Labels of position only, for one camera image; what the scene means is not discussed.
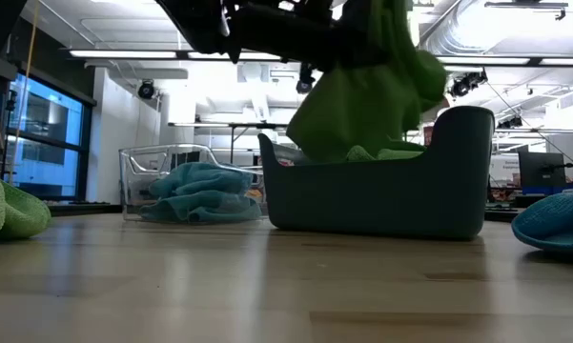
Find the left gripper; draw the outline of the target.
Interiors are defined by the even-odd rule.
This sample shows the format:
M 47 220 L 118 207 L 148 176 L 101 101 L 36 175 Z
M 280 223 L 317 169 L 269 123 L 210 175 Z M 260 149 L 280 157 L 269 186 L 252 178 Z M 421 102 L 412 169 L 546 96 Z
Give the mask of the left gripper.
M 331 0 L 300 0 L 293 10 L 276 1 L 249 0 L 240 7 L 240 46 L 307 63 L 320 71 L 387 61 L 387 50 L 369 36 L 371 0 L 346 0 L 332 18 Z

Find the teal microfiber towel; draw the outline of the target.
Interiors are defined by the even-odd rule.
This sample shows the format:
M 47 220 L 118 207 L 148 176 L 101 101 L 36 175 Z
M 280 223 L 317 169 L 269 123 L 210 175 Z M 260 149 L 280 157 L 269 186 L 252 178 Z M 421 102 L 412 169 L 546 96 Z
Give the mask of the teal microfiber towel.
M 244 171 L 210 163 L 182 164 L 149 186 L 156 201 L 141 207 L 139 215 L 151 221 L 189 224 L 256 220 L 261 208 L 246 195 L 252 182 Z

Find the light blue microfiber towel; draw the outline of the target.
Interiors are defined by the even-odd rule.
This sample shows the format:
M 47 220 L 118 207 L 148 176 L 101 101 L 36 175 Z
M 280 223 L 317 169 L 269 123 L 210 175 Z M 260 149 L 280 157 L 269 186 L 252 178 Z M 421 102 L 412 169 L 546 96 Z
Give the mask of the light blue microfiber towel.
M 573 253 L 573 192 L 545 197 L 511 222 L 522 243 L 547 252 Z

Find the dark teal plastic basket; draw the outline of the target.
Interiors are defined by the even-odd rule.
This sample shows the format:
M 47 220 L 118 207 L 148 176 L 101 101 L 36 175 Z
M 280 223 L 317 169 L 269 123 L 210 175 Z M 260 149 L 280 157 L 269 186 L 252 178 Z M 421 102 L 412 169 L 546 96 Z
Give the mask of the dark teal plastic basket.
M 311 164 L 258 137 L 268 216 L 279 229 L 471 240 L 483 226 L 495 117 L 459 106 L 435 122 L 431 144 L 401 160 Z

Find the ceiling light strip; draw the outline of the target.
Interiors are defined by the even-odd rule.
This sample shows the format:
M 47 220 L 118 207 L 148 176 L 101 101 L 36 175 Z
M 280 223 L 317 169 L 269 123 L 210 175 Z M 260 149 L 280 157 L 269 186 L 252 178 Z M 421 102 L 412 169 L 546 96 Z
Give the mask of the ceiling light strip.
M 192 50 L 68 50 L 72 58 L 107 60 L 227 61 L 227 54 L 203 54 Z M 445 66 L 496 68 L 573 68 L 573 56 L 480 56 L 437 55 Z

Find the clear plastic basket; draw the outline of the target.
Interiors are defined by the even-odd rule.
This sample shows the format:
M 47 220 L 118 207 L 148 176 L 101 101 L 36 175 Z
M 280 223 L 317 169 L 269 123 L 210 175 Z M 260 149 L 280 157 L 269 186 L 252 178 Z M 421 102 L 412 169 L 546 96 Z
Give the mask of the clear plastic basket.
M 149 193 L 149 186 L 156 180 L 166 177 L 176 167 L 193 162 L 216 164 L 227 169 L 247 172 L 253 177 L 250 189 L 262 191 L 262 198 L 253 198 L 261 208 L 261 217 L 268 214 L 262 170 L 259 166 L 228 164 L 219 159 L 216 151 L 198 144 L 170 144 L 123 149 L 119 152 L 120 189 L 123 216 L 126 220 L 157 223 L 225 224 L 225 223 L 179 223 L 151 221 L 139 215 L 141 207 L 152 205 L 156 198 Z

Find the black computer monitor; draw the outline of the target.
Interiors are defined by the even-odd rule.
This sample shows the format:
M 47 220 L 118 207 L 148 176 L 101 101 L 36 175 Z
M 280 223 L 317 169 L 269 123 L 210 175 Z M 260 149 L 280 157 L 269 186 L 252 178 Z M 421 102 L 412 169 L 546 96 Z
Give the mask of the black computer monitor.
M 554 152 L 520 152 L 523 187 L 563 187 L 566 184 L 563 155 Z

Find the large glass window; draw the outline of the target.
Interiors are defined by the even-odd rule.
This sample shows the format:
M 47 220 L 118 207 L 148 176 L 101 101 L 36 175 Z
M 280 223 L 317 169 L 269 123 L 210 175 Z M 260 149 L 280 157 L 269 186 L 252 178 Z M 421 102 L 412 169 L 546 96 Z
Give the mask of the large glass window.
M 0 178 L 44 200 L 84 199 L 91 114 L 47 82 L 0 77 Z

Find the silver ventilation duct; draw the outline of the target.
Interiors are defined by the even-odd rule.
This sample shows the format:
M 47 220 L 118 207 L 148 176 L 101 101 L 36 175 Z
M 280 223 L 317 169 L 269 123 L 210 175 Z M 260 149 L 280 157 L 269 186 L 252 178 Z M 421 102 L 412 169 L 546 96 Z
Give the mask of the silver ventilation duct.
M 419 47 L 435 55 L 484 54 L 506 37 L 500 28 L 500 11 L 487 8 L 494 0 L 457 0 Z

